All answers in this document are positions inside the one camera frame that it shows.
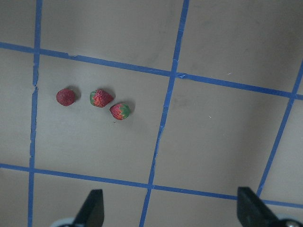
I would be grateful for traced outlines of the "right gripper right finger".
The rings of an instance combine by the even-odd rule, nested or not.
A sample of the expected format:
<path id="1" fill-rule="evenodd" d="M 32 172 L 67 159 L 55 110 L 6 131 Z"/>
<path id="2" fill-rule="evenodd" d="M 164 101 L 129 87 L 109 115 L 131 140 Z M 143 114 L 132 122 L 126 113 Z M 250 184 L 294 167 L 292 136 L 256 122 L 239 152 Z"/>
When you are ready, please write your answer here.
<path id="1" fill-rule="evenodd" d="M 249 187 L 237 189 L 237 218 L 242 227 L 281 227 L 277 216 Z"/>

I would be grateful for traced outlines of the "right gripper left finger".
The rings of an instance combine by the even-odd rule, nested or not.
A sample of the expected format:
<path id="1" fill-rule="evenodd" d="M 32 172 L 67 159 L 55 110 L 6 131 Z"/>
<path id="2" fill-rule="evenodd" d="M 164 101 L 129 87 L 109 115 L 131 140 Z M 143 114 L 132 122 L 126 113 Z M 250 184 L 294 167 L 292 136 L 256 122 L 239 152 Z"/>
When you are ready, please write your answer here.
<path id="1" fill-rule="evenodd" d="M 76 215 L 73 227 L 102 227 L 105 219 L 103 190 L 91 190 Z"/>

